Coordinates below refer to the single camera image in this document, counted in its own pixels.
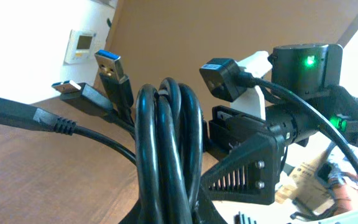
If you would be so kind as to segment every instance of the bolt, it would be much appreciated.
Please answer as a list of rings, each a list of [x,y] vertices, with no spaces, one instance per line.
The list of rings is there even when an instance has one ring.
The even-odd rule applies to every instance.
[[[255,182],[255,186],[256,186],[256,188],[258,188],[258,189],[263,189],[263,188],[265,188],[265,182],[263,182],[263,181],[257,181],[257,182]]]
[[[265,167],[265,161],[256,162],[256,167],[258,167],[258,169],[264,168]]]

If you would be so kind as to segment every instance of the wooden table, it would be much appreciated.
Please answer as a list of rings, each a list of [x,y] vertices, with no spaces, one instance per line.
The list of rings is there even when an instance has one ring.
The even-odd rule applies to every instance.
[[[36,106],[134,151],[121,128],[54,98]],[[204,154],[203,171],[216,160]],[[0,125],[0,223],[117,223],[138,198],[134,165],[82,136]]]

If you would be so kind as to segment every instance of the green led indicator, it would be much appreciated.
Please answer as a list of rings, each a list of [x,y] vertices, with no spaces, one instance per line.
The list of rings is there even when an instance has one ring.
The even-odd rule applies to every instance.
[[[338,116],[332,116],[329,119],[329,122],[331,122],[331,124],[333,124],[333,126],[340,131],[346,130],[347,122],[345,119],[342,119]]]
[[[305,62],[307,67],[312,67],[315,63],[316,63],[316,61],[314,60],[314,55],[308,56],[308,58],[306,59],[306,62]]]

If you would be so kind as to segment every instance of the thermostat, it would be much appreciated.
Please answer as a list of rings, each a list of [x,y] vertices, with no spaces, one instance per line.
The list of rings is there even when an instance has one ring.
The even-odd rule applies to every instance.
[[[93,59],[96,32],[72,30],[66,51],[66,63],[83,63]]]

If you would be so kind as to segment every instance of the brown wall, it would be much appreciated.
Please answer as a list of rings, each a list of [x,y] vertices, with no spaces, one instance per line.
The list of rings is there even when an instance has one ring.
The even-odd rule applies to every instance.
[[[121,55],[135,97],[144,83],[172,77],[194,89],[210,119],[213,106],[228,104],[213,98],[198,72],[208,60],[335,43],[357,13],[358,0],[125,0],[110,50]]]

